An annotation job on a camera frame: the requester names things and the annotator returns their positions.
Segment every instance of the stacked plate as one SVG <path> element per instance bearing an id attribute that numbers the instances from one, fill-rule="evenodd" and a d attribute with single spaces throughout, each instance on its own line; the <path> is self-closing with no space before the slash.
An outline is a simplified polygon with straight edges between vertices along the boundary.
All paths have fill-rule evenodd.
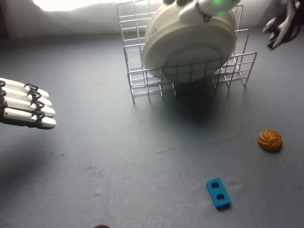
<path id="1" fill-rule="evenodd" d="M 163 68 L 163 75 L 178 83 L 214 73 L 231 56 L 236 43 L 236 22 L 231 11 L 212 17 L 207 23 L 202 19 L 186 24 L 178 17 L 182 9 L 176 4 L 162 5 L 155 12 L 146 29 L 142 50 L 146 69 Z M 153 76 L 160 73 L 160 70 L 151 72 Z"/>

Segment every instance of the blue rectangular block with holes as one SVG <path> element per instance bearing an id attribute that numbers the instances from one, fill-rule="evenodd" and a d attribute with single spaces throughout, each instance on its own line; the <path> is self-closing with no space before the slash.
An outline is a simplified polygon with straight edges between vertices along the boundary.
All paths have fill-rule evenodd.
<path id="1" fill-rule="evenodd" d="M 209 180 L 206 186 L 216 209 L 223 210 L 230 206 L 230 198 L 220 178 Z"/>

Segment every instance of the gray tabletop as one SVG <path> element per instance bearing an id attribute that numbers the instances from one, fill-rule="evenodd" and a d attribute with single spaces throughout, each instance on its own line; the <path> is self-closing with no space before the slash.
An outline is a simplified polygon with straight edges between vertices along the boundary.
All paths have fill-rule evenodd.
<path id="1" fill-rule="evenodd" d="M 271 52 L 254 31 L 247 88 L 135 105 L 119 35 L 2 43 L 1 77 L 48 91 L 57 127 L 0 125 L 0 227 L 302 227 L 303 38 Z M 280 153 L 259 148 L 264 129 Z M 205 187 L 215 177 L 223 212 Z"/>

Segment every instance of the metal wire rack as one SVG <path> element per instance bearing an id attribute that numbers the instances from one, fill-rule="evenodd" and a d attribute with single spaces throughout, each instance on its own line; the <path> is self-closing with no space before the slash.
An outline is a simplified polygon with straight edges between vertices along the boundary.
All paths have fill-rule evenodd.
<path id="1" fill-rule="evenodd" d="M 225 83 L 229 89 L 231 83 L 237 80 L 241 80 L 246 86 L 257 53 L 246 53 L 250 30 L 239 29 L 243 5 L 239 4 L 232 10 L 236 17 L 237 44 L 228 61 L 226 59 L 224 60 L 226 63 L 224 63 L 222 59 L 217 60 L 223 66 L 220 69 L 214 69 L 215 72 L 212 75 L 207 75 L 207 71 L 210 70 L 208 66 L 214 66 L 212 61 L 175 66 L 174 69 L 171 67 L 171 71 L 175 74 L 175 82 L 169 81 L 163 76 L 164 68 L 145 69 L 141 60 L 144 31 L 158 6 L 159 4 L 149 0 L 133 0 L 117 3 L 116 5 L 133 102 L 134 97 L 138 95 L 148 95 L 149 100 L 152 93 L 160 93 L 163 97 L 165 92 L 173 91 L 176 95 L 178 88 L 182 87 L 178 84 L 178 75 L 184 73 L 190 74 L 190 82 L 187 84 L 195 85 L 196 88 L 198 87 L 201 90 L 207 84 L 212 84 L 216 90 L 219 83 Z M 152 71 L 161 71 L 160 76 L 153 76 L 151 74 Z M 195 80 L 195 75 L 198 74 L 203 74 L 203 77 L 200 76 L 200 80 Z"/>

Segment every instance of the wall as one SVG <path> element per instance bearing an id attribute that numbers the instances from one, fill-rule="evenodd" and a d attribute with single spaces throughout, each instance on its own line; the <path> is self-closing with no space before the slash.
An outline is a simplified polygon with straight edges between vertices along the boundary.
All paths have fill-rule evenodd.
<path id="1" fill-rule="evenodd" d="M 264 25 L 276 0 L 243 0 L 243 27 Z M 32 0 L 2 0 L 10 37 L 119 32 L 116 4 L 99 3 L 72 11 L 43 11 Z"/>

